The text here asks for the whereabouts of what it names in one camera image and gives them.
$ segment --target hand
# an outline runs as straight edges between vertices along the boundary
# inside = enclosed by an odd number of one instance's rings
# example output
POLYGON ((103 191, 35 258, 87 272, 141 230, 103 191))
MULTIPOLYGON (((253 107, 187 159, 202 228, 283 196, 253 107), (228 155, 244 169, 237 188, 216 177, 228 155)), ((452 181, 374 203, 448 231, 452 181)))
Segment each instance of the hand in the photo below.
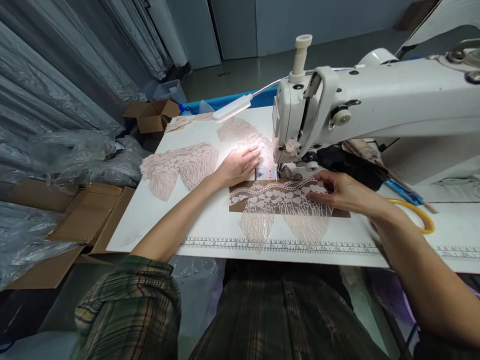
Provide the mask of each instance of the hand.
POLYGON ((313 177, 323 182, 330 192, 320 194, 310 192, 306 196, 318 203, 328 204, 333 208, 350 211, 367 217, 376 217, 385 211, 393 211, 397 207, 376 192, 362 185, 343 172, 320 171, 313 177))
POLYGON ((259 145, 252 143, 230 151, 219 168, 211 175, 220 188, 229 188, 247 180, 260 164, 259 145))

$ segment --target plaid sleeve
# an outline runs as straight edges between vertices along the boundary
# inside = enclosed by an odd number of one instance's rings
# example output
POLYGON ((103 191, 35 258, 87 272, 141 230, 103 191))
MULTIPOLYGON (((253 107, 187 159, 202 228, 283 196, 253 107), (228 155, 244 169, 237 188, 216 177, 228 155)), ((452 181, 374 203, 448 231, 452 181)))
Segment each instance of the plaid sleeve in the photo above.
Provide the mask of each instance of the plaid sleeve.
POLYGON ((177 358, 180 291, 172 266, 127 256, 101 278, 75 311, 74 358, 177 358))

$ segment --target plaid shirt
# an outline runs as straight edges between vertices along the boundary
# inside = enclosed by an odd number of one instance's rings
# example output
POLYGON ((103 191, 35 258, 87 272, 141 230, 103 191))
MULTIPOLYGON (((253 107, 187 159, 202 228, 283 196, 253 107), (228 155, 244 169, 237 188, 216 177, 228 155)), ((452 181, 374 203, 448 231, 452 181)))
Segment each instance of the plaid shirt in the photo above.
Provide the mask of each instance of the plaid shirt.
MULTIPOLYGON (((76 309, 74 357, 177 359, 181 308, 172 270, 130 255, 100 279, 76 309)), ((418 359, 475 355, 429 334, 415 349, 418 359)), ((235 274, 190 358, 388 359, 334 290, 314 275, 288 271, 235 274)))

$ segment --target blue handle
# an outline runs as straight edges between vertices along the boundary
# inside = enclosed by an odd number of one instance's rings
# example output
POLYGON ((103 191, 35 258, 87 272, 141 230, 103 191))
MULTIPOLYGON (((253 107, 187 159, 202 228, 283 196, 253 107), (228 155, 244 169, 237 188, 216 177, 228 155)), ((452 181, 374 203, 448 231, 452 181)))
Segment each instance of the blue handle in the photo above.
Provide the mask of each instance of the blue handle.
POLYGON ((418 195, 416 192, 408 190, 405 186, 395 181, 391 177, 385 181, 385 185, 387 185, 390 189, 392 189, 410 204, 419 206, 425 203, 424 199, 420 195, 418 195))

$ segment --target machine knob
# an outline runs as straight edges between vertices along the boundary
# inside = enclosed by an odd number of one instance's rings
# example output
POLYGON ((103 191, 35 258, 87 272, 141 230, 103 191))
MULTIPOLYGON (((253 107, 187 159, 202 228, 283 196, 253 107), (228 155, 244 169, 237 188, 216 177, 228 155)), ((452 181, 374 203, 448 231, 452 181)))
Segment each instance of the machine knob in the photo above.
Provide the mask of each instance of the machine knob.
POLYGON ((343 109, 338 111, 333 117, 331 118, 331 122, 335 124, 335 126, 342 126, 345 125, 350 121, 352 118, 352 114, 348 109, 343 109))
POLYGON ((319 169, 319 163, 316 161, 307 162, 305 168, 309 173, 313 173, 319 169))

